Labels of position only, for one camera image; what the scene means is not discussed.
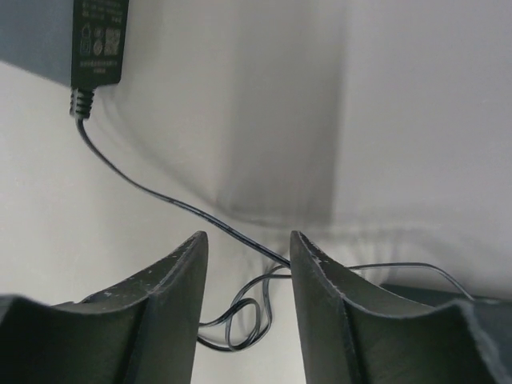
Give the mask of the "black power adapter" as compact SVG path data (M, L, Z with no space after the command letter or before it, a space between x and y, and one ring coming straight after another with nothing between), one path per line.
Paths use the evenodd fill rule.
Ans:
M128 11L128 0L73 2L71 117L87 120L96 89L120 83Z

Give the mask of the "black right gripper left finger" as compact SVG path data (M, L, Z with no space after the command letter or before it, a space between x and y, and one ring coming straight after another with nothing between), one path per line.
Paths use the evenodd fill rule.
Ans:
M208 238L80 302L1 297L4 383L188 383L206 283Z

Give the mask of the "black network switch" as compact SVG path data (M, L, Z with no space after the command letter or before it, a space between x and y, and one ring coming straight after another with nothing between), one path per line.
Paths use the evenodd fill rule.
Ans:
M443 290L399 286L393 284L383 284L379 287L379 289L389 292L392 295L398 296L400 298L428 306L440 306L442 304L447 304L448 302L457 300L469 302L470 304L479 306L499 306L508 309L511 308L511 301L504 301L483 296L474 296L474 299L470 300L462 293L448 292Z

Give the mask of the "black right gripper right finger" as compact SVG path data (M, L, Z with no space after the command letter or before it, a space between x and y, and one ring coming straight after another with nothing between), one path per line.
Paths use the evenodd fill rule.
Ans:
M377 286L303 233L290 236L309 383L508 383L511 305L468 295L429 306Z

